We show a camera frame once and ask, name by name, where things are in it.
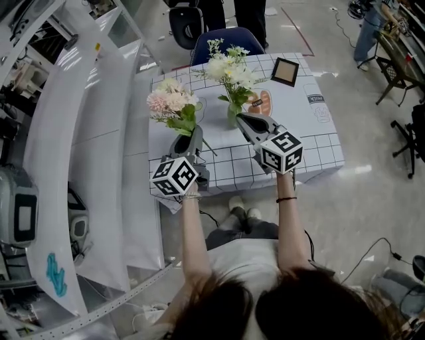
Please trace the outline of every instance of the black bracelet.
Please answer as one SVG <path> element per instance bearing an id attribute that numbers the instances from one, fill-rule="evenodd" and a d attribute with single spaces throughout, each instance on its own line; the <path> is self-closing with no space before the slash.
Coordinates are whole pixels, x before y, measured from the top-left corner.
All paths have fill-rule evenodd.
<path id="1" fill-rule="evenodd" d="M 284 198 L 282 198 L 282 199 L 277 199 L 276 200 L 276 203 L 280 203 L 280 202 L 282 202 L 282 201 L 288 201 L 288 200 L 290 200 L 290 199 L 297 199 L 296 197 L 284 197 Z"/>

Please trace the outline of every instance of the shoe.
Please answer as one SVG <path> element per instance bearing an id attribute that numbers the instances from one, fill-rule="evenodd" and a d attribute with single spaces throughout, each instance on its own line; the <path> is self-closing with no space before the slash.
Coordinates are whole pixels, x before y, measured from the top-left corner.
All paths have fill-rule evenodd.
<path id="1" fill-rule="evenodd" d="M 261 220 L 261 213 L 257 208 L 252 208 L 248 210 L 247 217 L 248 218 L 254 217 L 254 218 L 257 218 L 258 220 Z"/>
<path id="2" fill-rule="evenodd" d="M 230 200 L 228 200 L 228 209 L 230 211 L 238 207 L 245 210 L 244 203 L 242 202 L 240 196 L 233 196 Z"/>
<path id="3" fill-rule="evenodd" d="M 364 63 L 362 66 L 360 66 L 360 69 L 361 69 L 361 70 L 363 70 L 363 71 L 365 71 L 365 72 L 369 71 L 369 65 L 368 65 L 368 62 L 366 62 L 366 63 Z"/>

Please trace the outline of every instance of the flower vase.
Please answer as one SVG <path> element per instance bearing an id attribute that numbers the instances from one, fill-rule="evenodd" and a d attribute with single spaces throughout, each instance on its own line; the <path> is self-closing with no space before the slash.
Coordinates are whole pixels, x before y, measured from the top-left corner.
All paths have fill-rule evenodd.
<path id="1" fill-rule="evenodd" d="M 230 103 L 227 108 L 227 122 L 228 126 L 231 129 L 236 129 L 236 115 L 239 114 L 242 111 L 242 108 L 239 106 L 236 106 L 233 103 Z"/>

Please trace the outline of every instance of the brown hair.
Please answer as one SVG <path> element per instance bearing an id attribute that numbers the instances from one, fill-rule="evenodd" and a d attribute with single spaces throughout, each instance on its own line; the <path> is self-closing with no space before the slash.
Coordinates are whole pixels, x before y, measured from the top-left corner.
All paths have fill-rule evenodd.
<path id="1" fill-rule="evenodd" d="M 318 270 L 296 268 L 260 296 L 255 314 L 268 340 L 282 339 L 288 327 L 300 339 L 393 339 L 398 325 L 388 326 L 377 296 L 364 295 Z"/>
<path id="2" fill-rule="evenodd" d="M 171 339 L 239 340 L 252 311 L 252 295 L 235 278 L 212 275 L 194 289 L 179 314 Z"/>

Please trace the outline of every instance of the floor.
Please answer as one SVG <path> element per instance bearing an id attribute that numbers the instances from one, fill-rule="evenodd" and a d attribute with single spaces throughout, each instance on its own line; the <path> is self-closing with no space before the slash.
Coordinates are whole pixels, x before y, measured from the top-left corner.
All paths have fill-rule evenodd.
<path id="1" fill-rule="evenodd" d="M 334 175 L 297 187 L 301 221 L 314 241 L 316 261 L 335 270 L 343 280 L 376 239 L 387 237 L 393 251 L 410 262 L 414 255 L 425 253 L 425 166 L 418 162 L 414 179 L 407 178 L 407 155 L 396 159 L 391 155 L 401 148 L 402 139 L 391 129 L 390 122 L 407 123 L 419 94 L 409 91 L 399 108 L 396 102 L 401 100 L 402 91 L 393 89 L 379 106 L 375 105 L 386 81 L 377 64 L 372 64 L 369 72 L 356 68 L 353 48 L 336 25 L 335 11 L 330 9 L 339 10 L 339 24 L 355 44 L 360 22 L 347 15 L 346 0 L 268 0 L 267 6 L 278 12 L 266 17 L 268 52 L 311 55 L 306 60 L 333 116 L 346 159 L 344 168 Z M 227 25 L 235 26 L 233 2 L 224 0 L 224 8 L 229 18 Z M 190 54 L 169 35 L 166 11 L 162 1 L 144 0 L 134 18 L 150 51 L 167 72 L 188 65 Z M 258 207 L 264 219 L 277 222 L 275 188 L 239 194 L 248 208 Z M 228 213 L 229 198 L 230 195 L 221 195 L 203 199 L 201 209 L 222 221 Z M 201 218 L 208 234 L 215 224 L 206 215 Z M 179 258 L 178 218 L 161 207 L 161 223 L 166 257 Z M 387 266 L 412 274 L 412 268 L 391 258 L 388 245 L 380 242 L 347 283 L 367 287 L 372 275 Z M 179 269 L 167 277 L 162 286 L 137 296 L 135 303 L 168 302 L 183 277 Z M 131 326 L 126 325 L 118 333 L 128 334 L 128 327 Z"/>

